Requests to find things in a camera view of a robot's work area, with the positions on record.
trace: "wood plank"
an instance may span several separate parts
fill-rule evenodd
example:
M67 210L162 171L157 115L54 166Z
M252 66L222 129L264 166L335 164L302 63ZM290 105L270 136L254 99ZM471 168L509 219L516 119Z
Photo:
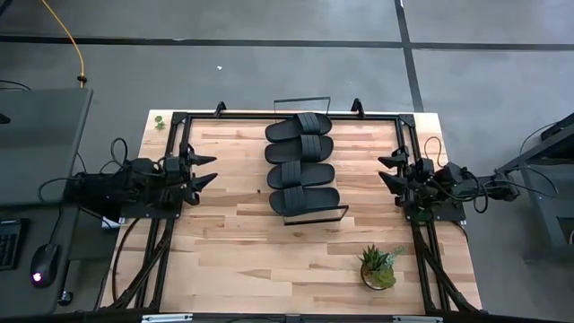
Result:
M153 119L161 115L169 124L172 112L150 111L141 157L163 155L168 131L155 129ZM431 136L442 137L436 114L414 115L421 148ZM377 161L397 147L394 125L334 122L329 135L335 149L325 162L335 167L332 186L339 190L341 203L350 206L349 212L339 223L283 226L283 219L268 204L273 190L266 185L266 174L273 165L264 158L269 144L264 132L272 123L194 120L190 139L196 153L218 158L194 167L194 172L198 176L217 172L219 177L202 192L201 205L184 205L176 222L161 311L423 313L411 228L377 175L380 170L395 171ZM442 164L448 160L444 148ZM438 157L438 141L429 141L427 153L430 158ZM142 264L148 230L149 222L142 220L126 241L117 274L120 290ZM437 234L445 271L468 300L480 307L464 235L451 223L437 223ZM388 251L405 247L404 254L396 258L394 288L373 292L362 285L357 256L370 244ZM435 280L430 275L436 301ZM102 305L109 303L108 284Z

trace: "keyboard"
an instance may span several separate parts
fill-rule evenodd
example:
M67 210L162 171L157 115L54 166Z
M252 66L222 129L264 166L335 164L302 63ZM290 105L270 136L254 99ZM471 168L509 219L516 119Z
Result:
M25 219L0 221L0 270L15 269L24 235Z

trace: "small plant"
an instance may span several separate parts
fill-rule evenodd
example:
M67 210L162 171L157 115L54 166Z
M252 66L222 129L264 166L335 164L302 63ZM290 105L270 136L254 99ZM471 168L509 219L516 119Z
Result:
M393 252L386 253L379 250L374 244L362 251L361 279L370 288L382 291L395 285L396 256L404 251L404 247L397 247Z
M163 122L163 117L162 116L157 116L155 117L155 128L158 130L163 130L165 128L165 122Z

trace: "plant pot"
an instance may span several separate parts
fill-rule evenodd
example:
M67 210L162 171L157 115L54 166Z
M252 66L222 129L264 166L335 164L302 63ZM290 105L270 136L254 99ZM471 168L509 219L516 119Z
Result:
M365 265L361 265L361 280L365 284L365 286L369 287L373 291L384 291L386 287L379 287L376 286L374 283L370 281L369 270L365 267Z

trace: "gray floor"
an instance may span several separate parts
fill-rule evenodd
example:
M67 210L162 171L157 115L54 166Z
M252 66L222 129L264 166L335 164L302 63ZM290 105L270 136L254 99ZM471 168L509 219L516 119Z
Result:
M400 40L392 0L62 0L53 6L83 36ZM404 0L404 9L412 41L574 42L571 1ZM62 34L36 0L14 2L0 32ZM109 159L117 136L137 155L149 109L212 109L219 100L230 109L270 109L273 99L330 95L332 109L348 109L360 97L367 110L413 111L401 49L82 46L82 52L95 92L81 147L92 171ZM574 111L574 52L413 55L424 108L439 113L450 160L477 174L515 156L532 130ZM77 86L71 46L1 43L0 58L0 78L34 89ZM467 215L486 310L574 320L573 268L522 260L539 234L525 198L492 203L486 214L470 207ZM93 307L114 241L97 227L83 219L75 234L78 249L107 247L100 247L95 265L74 265L68 283L78 302L61 311Z

